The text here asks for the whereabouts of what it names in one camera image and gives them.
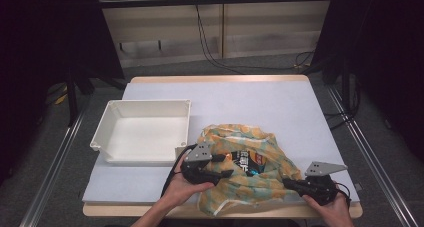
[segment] gray carpet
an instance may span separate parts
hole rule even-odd
[[[296,74],[298,70],[290,68],[293,66],[295,56],[280,55],[226,60],[227,66],[239,66],[230,68],[231,70],[229,67],[218,68],[207,61],[196,61],[127,68],[124,71],[127,81],[134,76],[237,74],[234,70],[243,74]],[[323,112],[336,113],[337,109],[321,81],[321,74],[316,73],[309,77]],[[84,120],[38,226],[130,225],[135,220],[135,218],[91,218],[82,213],[81,198],[98,155],[89,148],[89,142],[106,102],[111,99],[121,99],[123,94],[123,91],[104,83],[96,80],[93,82],[97,87],[96,91],[90,98]],[[66,102],[49,106],[44,121],[34,136],[33,144],[28,148],[28,153],[23,156],[21,164],[15,168],[12,178],[6,180],[0,187],[0,226],[19,226],[66,132],[69,117],[67,111]],[[423,163],[410,154],[401,136],[386,127],[384,116],[367,98],[366,92],[362,94],[362,102],[355,119],[389,177],[407,201],[414,217],[419,224],[424,225],[424,217],[421,215],[424,213]],[[329,126],[334,126],[340,121],[340,117],[331,118]],[[345,163],[349,166],[353,182],[360,183],[363,188],[358,194],[364,214],[354,220],[355,226],[402,226],[346,126],[342,125],[332,133]],[[318,223],[321,221],[308,220],[308,226]]]

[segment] black metal bar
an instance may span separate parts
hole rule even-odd
[[[246,4],[246,3],[271,3],[271,2],[300,2],[300,1],[328,1],[328,0],[102,0],[96,3],[57,3],[62,7],[75,8],[134,8],[134,7],[159,7],[181,5],[213,5],[213,4]]]

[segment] person's left hand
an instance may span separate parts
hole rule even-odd
[[[175,174],[172,178],[165,194],[162,197],[163,199],[166,199],[166,201],[169,201],[169,204],[174,207],[184,204],[193,194],[203,192],[215,186],[213,183],[209,182],[197,185],[193,185],[188,182],[180,172],[184,158],[185,155],[180,159],[175,167],[174,172],[177,174]]]

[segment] hand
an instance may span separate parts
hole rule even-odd
[[[173,207],[182,205],[185,203],[193,194],[203,192],[207,189],[214,187],[213,183],[202,183],[198,185],[193,185],[189,183],[183,176],[181,171],[181,164],[185,156],[183,156],[178,162],[177,166],[174,169],[174,172],[177,173],[172,178],[169,183],[168,188],[166,189],[162,199],[166,200]]]
[[[308,195],[303,195],[302,198],[322,216],[329,227],[353,227],[346,198],[343,194],[338,193],[333,202],[324,206],[319,205]]]

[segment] white plastic tray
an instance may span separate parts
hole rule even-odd
[[[187,145],[190,100],[109,101],[90,147],[107,162],[173,164]]]

